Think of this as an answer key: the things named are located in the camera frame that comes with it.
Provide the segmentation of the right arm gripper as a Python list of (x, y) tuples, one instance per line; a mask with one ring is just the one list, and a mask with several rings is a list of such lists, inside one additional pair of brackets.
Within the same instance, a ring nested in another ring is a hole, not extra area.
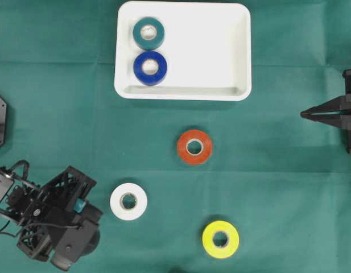
[[(311, 107), (301, 112), (301, 117), (315, 122), (321, 122), (348, 131), (347, 152), (351, 154), (351, 69), (342, 73), (345, 79), (345, 95), (338, 96), (321, 105)], [(346, 115), (316, 114), (347, 110)]]

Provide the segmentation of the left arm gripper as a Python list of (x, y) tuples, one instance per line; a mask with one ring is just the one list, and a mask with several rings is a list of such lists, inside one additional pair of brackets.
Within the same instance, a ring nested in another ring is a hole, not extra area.
[(77, 200), (86, 200), (96, 181), (69, 166), (43, 187), (27, 181), (15, 186), (13, 181), (3, 182), (3, 199), (7, 208), (3, 217), (25, 229), (21, 232), (18, 249), (28, 258), (47, 261), (52, 251), (51, 238), (45, 220), (57, 208), (74, 210)]

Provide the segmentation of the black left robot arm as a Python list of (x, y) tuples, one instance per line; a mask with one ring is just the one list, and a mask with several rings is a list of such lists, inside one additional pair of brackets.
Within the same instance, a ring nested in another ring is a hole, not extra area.
[(0, 168), (0, 216), (20, 227), (17, 247), (30, 259), (68, 270), (100, 240), (102, 213), (86, 197), (96, 182), (69, 166), (42, 187)]

